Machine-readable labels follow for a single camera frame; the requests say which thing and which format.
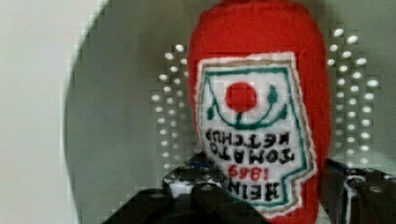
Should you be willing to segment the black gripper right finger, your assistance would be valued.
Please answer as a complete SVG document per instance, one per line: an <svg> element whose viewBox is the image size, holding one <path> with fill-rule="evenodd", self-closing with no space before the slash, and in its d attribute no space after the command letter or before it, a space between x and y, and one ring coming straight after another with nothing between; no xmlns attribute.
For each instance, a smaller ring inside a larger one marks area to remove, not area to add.
<svg viewBox="0 0 396 224"><path fill-rule="evenodd" d="M396 178L326 160L320 202L332 224L396 224Z"/></svg>

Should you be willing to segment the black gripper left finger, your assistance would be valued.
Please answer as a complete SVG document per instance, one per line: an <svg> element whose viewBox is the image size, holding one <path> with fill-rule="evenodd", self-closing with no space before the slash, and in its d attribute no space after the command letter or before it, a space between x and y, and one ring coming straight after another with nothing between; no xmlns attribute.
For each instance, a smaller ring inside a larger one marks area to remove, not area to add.
<svg viewBox="0 0 396 224"><path fill-rule="evenodd" d="M199 153L143 189L103 224L270 224L252 206L236 202L222 186L222 174Z"/></svg>

